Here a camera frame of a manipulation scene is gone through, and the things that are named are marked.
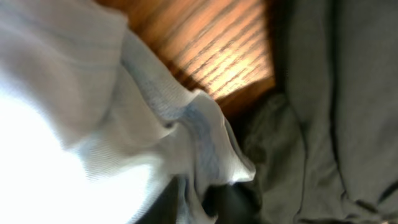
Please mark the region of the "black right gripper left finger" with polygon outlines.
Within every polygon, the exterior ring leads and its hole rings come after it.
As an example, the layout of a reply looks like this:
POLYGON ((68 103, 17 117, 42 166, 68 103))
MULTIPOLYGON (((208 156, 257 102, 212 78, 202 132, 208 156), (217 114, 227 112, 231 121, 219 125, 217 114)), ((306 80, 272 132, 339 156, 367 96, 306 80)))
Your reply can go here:
POLYGON ((136 224, 176 224, 178 188, 178 178, 174 177, 136 224))

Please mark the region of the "black t-shirt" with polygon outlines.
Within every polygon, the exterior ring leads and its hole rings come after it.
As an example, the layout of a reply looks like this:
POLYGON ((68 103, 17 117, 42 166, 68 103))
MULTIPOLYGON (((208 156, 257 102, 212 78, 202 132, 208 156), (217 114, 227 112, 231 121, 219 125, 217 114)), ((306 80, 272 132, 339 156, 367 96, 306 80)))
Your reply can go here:
POLYGON ((397 222, 397 2, 274 1, 276 85, 239 120, 250 223, 397 222))

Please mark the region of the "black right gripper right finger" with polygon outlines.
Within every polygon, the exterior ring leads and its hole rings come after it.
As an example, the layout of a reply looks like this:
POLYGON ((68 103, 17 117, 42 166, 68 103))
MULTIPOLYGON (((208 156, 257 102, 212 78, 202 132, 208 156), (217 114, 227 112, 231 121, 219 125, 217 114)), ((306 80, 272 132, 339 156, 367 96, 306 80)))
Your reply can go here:
POLYGON ((241 184, 210 187, 201 203, 216 224, 260 224, 258 206, 241 184))

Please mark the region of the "light blue printed t-shirt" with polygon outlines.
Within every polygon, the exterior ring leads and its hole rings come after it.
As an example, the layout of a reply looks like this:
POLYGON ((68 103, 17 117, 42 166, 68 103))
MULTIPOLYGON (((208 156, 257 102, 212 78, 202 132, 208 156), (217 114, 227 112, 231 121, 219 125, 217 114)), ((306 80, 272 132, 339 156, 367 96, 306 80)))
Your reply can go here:
POLYGON ((1 222, 137 223, 172 179, 177 223, 255 176, 220 107, 93 1, 1 2, 1 222))

